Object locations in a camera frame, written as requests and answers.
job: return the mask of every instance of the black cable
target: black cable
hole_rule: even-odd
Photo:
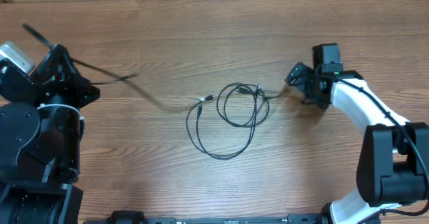
[[[52,50],[55,47],[45,37],[43,37],[43,35],[41,33],[37,32],[30,25],[24,23],[22,25],[22,27],[25,30],[27,30],[35,39],[39,40],[43,45],[47,46],[50,50]],[[85,66],[85,67],[87,67],[89,69],[93,69],[93,70],[99,71],[99,72],[101,72],[103,74],[106,74],[107,76],[115,78],[115,80],[111,80],[109,82],[92,82],[91,83],[92,85],[109,85],[109,84],[120,82],[120,81],[126,81],[127,79],[130,79],[130,78],[133,78],[133,77],[137,76],[136,74],[130,74],[130,75],[127,75],[127,76],[117,76],[116,74],[114,74],[112,72],[109,72],[107,70],[98,68],[96,66],[91,66],[90,64],[87,64],[87,63],[81,62],[79,60],[73,59],[68,54],[64,55],[64,59],[66,60],[67,64],[71,64],[70,61],[72,61],[72,62],[75,62],[75,63],[81,65],[81,66]]]
[[[298,83],[298,85],[300,84],[305,84],[305,82],[308,82],[311,79],[316,79],[316,78],[323,78],[326,80],[331,80],[333,82],[341,82],[353,89],[358,90],[360,93],[363,93],[365,96],[367,96],[374,104],[375,106],[377,106],[377,108],[385,115],[386,118],[388,118],[394,125],[396,128],[398,128],[401,133],[404,135],[405,139],[407,140],[407,143],[409,145],[409,147],[411,148],[413,154],[415,155],[415,157],[417,158],[418,163],[421,165],[422,169],[423,169],[423,173],[424,173],[424,182],[426,185],[426,191],[425,191],[425,197],[428,195],[428,190],[429,190],[429,174],[428,174],[428,170],[423,162],[423,159],[419,153],[419,151],[417,150],[417,147],[415,145],[415,143],[413,142],[413,140],[411,139],[411,137],[408,135],[407,131],[404,129],[403,126],[401,126],[391,115],[390,112],[385,110],[384,107],[379,103],[379,101],[370,93],[368,93],[367,91],[365,91],[365,89],[363,87],[358,87],[346,80],[343,80],[339,77],[336,77],[335,75],[326,75],[326,74],[319,74],[318,73],[318,68],[315,69],[315,74],[303,74],[303,75],[298,75],[295,76],[294,78],[291,78],[290,81],[288,81],[288,84],[291,83],[291,85],[293,86],[297,81],[300,82]],[[322,102],[321,99],[311,99],[313,104],[317,104],[318,103],[326,103],[326,102]],[[364,220],[358,222],[358,224],[364,224],[365,222],[367,222],[368,220],[374,218],[374,217],[378,217],[380,216],[380,214],[385,215],[386,213],[396,213],[399,215],[405,215],[405,216],[419,216],[419,215],[423,215],[424,213],[426,213],[427,211],[429,211],[429,200],[427,200],[426,205],[423,207],[423,209],[421,209],[420,211],[416,211],[416,212],[408,212],[408,211],[401,211],[401,210],[396,210],[396,209],[380,209],[379,211],[373,213],[372,215],[370,215],[369,217],[365,218]]]
[[[223,103],[223,114],[221,112],[221,110],[219,109],[219,100],[221,99],[222,94],[229,88],[233,87],[232,90],[229,91],[229,93],[227,94],[227,97],[225,98],[225,101]],[[246,95],[251,95],[253,97],[253,111],[252,111],[252,115],[250,116],[250,119],[244,123],[244,124],[240,124],[240,123],[235,123],[233,121],[231,121],[228,116],[227,116],[227,102],[228,99],[230,98],[230,96],[233,93],[241,93],[241,94],[246,94]],[[240,150],[231,153],[231,154],[213,154],[210,153],[209,151],[207,151],[207,149],[204,147],[204,145],[201,143],[201,139],[200,139],[200,134],[198,131],[198,123],[200,120],[200,116],[202,114],[202,104],[205,101],[211,101],[214,99],[214,97],[212,95],[206,97],[203,101],[200,101],[199,103],[195,104],[194,106],[191,107],[191,109],[188,112],[188,115],[186,116],[186,131],[188,132],[190,141],[192,142],[192,144],[194,145],[194,147],[201,151],[204,154],[207,154],[208,156],[210,156],[211,158],[217,159],[217,160],[230,160],[232,158],[237,157],[238,155],[240,155],[241,153],[243,153],[247,147],[249,147],[253,136],[255,135],[255,128],[256,126],[262,124],[268,117],[269,114],[269,100],[270,99],[274,99],[274,98],[278,98],[280,97],[280,95],[277,96],[272,96],[272,97],[266,97],[264,91],[257,85],[253,85],[253,84],[243,84],[243,83],[231,83],[229,85],[227,85],[225,88],[223,88],[221,90],[221,92],[219,93],[217,100],[216,100],[216,109],[217,109],[217,113],[219,114],[219,116],[224,119],[227,123],[231,124],[234,127],[245,127],[245,128],[249,128],[250,132],[249,132],[249,138],[247,140],[247,143],[245,144],[245,146],[243,148],[241,148]],[[260,104],[260,106],[257,106],[257,100],[258,98],[262,99],[262,103]],[[259,115],[260,111],[262,110],[262,107],[264,105],[267,105],[267,110],[265,112],[265,115],[262,117],[261,120],[257,121],[257,116]],[[198,143],[200,145],[200,148],[195,144],[194,140],[192,139],[192,136],[190,134],[189,131],[189,126],[188,126],[188,120],[189,120],[189,116],[191,114],[191,112],[198,107],[198,112],[197,112],[197,116],[196,116],[196,137],[198,140]]]
[[[128,78],[126,76],[119,76],[115,73],[109,72],[108,70],[104,70],[102,68],[98,68],[96,66],[87,64],[83,61],[77,60],[75,58],[72,58],[72,61],[74,63],[77,63],[79,65],[85,66],[87,68],[93,69],[93,70],[97,70],[103,74],[106,74],[107,76],[116,78],[116,81],[111,81],[111,82],[95,82],[98,85],[101,85],[101,83],[105,84],[110,84],[110,83],[114,83],[117,82],[119,79],[123,79],[123,83],[126,84],[127,86],[129,86],[131,89],[133,89],[134,91],[136,91],[140,96],[142,96],[143,98],[147,99],[149,102],[151,102],[152,104],[154,104],[157,108],[161,109],[162,111],[168,111],[168,112],[172,112],[172,113],[181,113],[183,111],[188,111],[189,110],[189,106],[186,107],[172,107],[169,105],[164,104],[162,101],[157,100],[156,98],[154,98],[153,96],[151,96],[148,92],[146,92],[145,90],[143,90],[140,86],[137,86],[134,82],[128,80]],[[137,76],[136,74],[131,74],[130,77],[134,77]]]

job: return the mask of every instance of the cable connector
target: cable connector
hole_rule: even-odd
[[[209,95],[206,97],[206,101],[211,101],[213,100],[215,97],[213,95]]]
[[[202,105],[200,105],[198,107],[198,111],[196,112],[196,117],[199,118],[201,116],[201,112],[202,112]]]
[[[242,94],[249,94],[249,95],[253,95],[254,94],[253,91],[249,91],[248,89],[246,89],[244,87],[239,87],[237,89],[237,92],[242,93]]]

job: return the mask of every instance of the tangled cable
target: tangled cable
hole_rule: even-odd
[[[222,111],[221,111],[219,109],[219,100],[221,99],[222,94],[227,89],[229,89],[231,87],[233,87],[233,89],[230,90],[229,93],[227,94],[225,101],[223,103]],[[252,115],[250,116],[249,120],[244,124],[235,123],[235,122],[231,121],[227,116],[227,102],[233,93],[241,93],[241,94],[251,95],[253,97],[254,104],[253,104]],[[200,102],[198,102],[197,104],[195,104],[194,106],[191,107],[191,109],[188,112],[188,115],[186,116],[186,130],[188,131],[190,141],[192,142],[192,144],[195,146],[195,148],[197,150],[200,150],[202,153],[207,154],[211,158],[214,158],[217,160],[230,160],[232,158],[235,158],[238,155],[240,155],[241,153],[243,153],[247,149],[247,147],[249,147],[249,144],[251,143],[253,136],[255,134],[256,126],[262,124],[267,119],[268,114],[269,114],[269,100],[274,99],[274,98],[278,98],[278,97],[280,97],[280,95],[267,97],[265,95],[265,92],[261,89],[261,87],[259,85],[257,86],[257,85],[253,85],[253,84],[231,83],[231,84],[227,85],[226,87],[224,87],[221,90],[221,92],[219,93],[217,100],[216,100],[216,109],[217,109],[217,113],[219,114],[219,116],[223,120],[225,120],[227,123],[229,123],[230,125],[232,125],[234,127],[245,127],[245,128],[250,129],[249,139],[247,140],[246,145],[243,148],[241,148],[239,151],[236,151],[232,154],[213,154],[213,153],[210,153],[209,151],[207,151],[207,149],[203,146],[203,144],[201,143],[200,134],[198,132],[198,122],[200,120],[201,113],[202,113],[202,103],[205,101],[213,100],[214,97],[212,95],[209,95],[206,98],[201,98]],[[262,99],[262,103],[259,105],[259,107],[257,104],[258,98]],[[262,119],[258,121],[257,116],[259,115],[259,113],[262,110],[264,105],[267,106],[267,110],[265,112],[265,115],[262,117]],[[195,144],[194,140],[192,139],[192,136],[191,136],[190,131],[189,131],[189,126],[188,126],[189,116],[190,116],[191,112],[196,107],[198,107],[198,111],[196,114],[196,137],[197,137],[198,143],[200,145],[200,148]]]

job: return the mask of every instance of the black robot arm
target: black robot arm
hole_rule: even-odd
[[[13,43],[0,47],[0,223],[76,223],[80,109],[100,97],[56,45],[34,64]]]

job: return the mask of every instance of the screw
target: screw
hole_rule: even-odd
[[[6,72],[7,72],[7,66],[4,66],[4,67],[1,69],[1,73],[5,74]]]

